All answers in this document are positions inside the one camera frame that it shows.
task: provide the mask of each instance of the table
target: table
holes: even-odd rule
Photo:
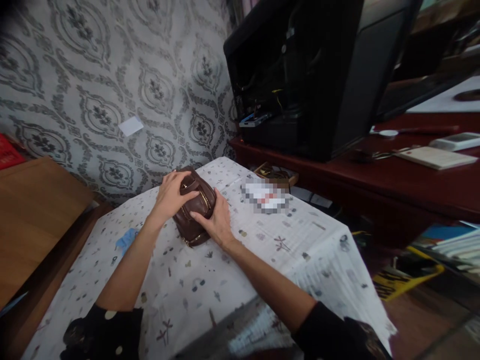
[[[461,132],[480,133],[480,114],[404,114],[375,129],[433,125],[459,125]],[[370,135],[353,148],[385,152],[412,145],[425,146],[438,137]],[[398,157],[355,163],[351,161],[352,151],[328,163],[319,163],[248,145],[239,137],[232,139],[230,145],[239,164],[247,167],[268,161],[281,165],[299,173],[297,186],[367,216],[375,225],[374,243],[384,247],[403,249],[433,223],[451,224],[456,220],[480,223],[480,161],[437,171]],[[460,153],[480,157],[480,147]]]
[[[240,185],[255,174],[226,157],[197,172],[227,198],[232,230],[246,247],[342,318],[370,324],[390,349],[396,329],[344,224],[293,196],[285,213],[254,213]],[[23,359],[58,359],[69,322],[87,314],[120,262],[116,241],[142,226],[157,193],[146,191],[98,220]],[[141,359],[225,359],[293,343],[240,268],[213,241],[188,248],[172,220],[157,240],[136,307],[144,309]]]

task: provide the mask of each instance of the notebook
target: notebook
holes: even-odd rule
[[[410,160],[414,163],[422,164],[437,170],[472,164],[478,159],[475,156],[463,155],[457,152],[440,150],[428,146],[398,152],[395,155],[402,159]]]

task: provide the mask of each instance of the forearm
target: forearm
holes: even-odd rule
[[[150,223],[147,218],[98,296],[97,306],[111,311],[133,310],[162,225],[158,222]]]
[[[227,241],[226,244],[224,250],[240,266],[258,295],[294,334],[314,308],[315,299],[239,241]]]

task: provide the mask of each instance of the wall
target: wall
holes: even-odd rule
[[[113,204],[232,156],[228,18],[222,0],[24,1],[1,36],[0,131]]]

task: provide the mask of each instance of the hand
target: hand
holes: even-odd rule
[[[213,241],[215,241],[222,249],[237,242],[232,229],[230,228],[230,209],[227,200],[220,194],[216,188],[216,203],[213,209],[213,215],[210,219],[204,218],[198,212],[190,211],[190,216],[194,218],[203,228],[210,234]]]
[[[180,195],[180,184],[191,173],[191,171],[177,172],[173,170],[163,177],[156,196],[156,203],[147,218],[149,224],[160,229],[187,201],[200,194],[199,191],[192,191],[186,195]]]

